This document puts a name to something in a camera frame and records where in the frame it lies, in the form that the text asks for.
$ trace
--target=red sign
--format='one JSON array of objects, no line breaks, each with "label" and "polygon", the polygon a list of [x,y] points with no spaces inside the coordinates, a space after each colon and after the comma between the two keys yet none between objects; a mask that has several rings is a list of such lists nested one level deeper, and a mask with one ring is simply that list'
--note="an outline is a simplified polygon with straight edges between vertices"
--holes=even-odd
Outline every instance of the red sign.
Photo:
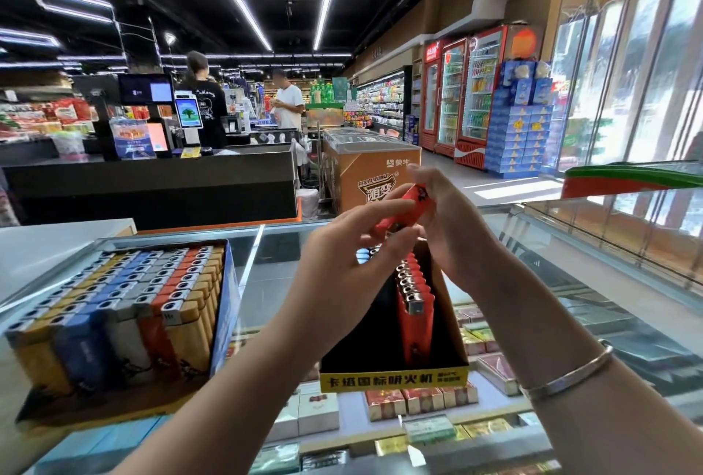
[{"label": "red sign", "polygon": [[433,62],[439,58],[439,42],[430,44],[425,50],[425,62]]}]

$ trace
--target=mengniu ice cream freezer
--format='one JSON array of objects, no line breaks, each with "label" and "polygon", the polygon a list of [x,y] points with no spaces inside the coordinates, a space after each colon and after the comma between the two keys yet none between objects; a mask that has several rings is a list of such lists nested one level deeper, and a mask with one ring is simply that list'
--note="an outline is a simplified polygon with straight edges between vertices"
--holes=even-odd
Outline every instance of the mengniu ice cream freezer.
[{"label": "mengniu ice cream freezer", "polygon": [[420,164],[421,149],[364,129],[326,130],[323,169],[335,210],[379,201],[392,189],[412,182],[408,164]]}]

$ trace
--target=freezer lid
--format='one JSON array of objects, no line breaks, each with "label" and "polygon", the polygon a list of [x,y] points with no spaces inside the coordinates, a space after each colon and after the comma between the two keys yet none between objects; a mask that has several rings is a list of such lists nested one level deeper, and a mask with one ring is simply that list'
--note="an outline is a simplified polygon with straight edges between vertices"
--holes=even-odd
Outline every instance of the freezer lid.
[{"label": "freezer lid", "polygon": [[323,136],[330,147],[339,154],[419,150],[416,145],[398,138],[355,127],[327,129]]}]

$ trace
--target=beverage refrigerator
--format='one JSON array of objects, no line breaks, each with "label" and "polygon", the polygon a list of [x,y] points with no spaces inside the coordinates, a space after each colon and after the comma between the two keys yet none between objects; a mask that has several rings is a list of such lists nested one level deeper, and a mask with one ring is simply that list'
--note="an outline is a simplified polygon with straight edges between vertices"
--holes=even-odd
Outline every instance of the beverage refrigerator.
[{"label": "beverage refrigerator", "polygon": [[462,84],[466,69],[467,39],[451,42],[442,49],[442,87],[437,107],[435,151],[454,158],[457,127],[461,115]]},{"label": "beverage refrigerator", "polygon": [[469,39],[464,100],[457,129],[454,160],[484,169],[488,126],[501,64],[539,56],[541,31],[525,25],[504,25]]},{"label": "beverage refrigerator", "polygon": [[420,146],[435,150],[437,140],[436,104],[439,78],[442,74],[442,42],[433,42],[425,48],[423,66],[422,111],[420,113]]}]

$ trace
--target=man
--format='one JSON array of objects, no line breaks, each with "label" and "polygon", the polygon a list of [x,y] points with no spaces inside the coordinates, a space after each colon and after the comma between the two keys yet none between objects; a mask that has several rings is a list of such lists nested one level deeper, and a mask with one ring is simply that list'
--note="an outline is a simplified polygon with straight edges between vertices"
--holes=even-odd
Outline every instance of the man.
[{"label": "man", "polygon": [[274,107],[272,112],[278,119],[278,126],[300,130],[300,115],[305,110],[303,93],[288,80],[283,70],[274,70],[274,84],[278,86],[278,93],[275,99],[271,99],[271,106]]}]

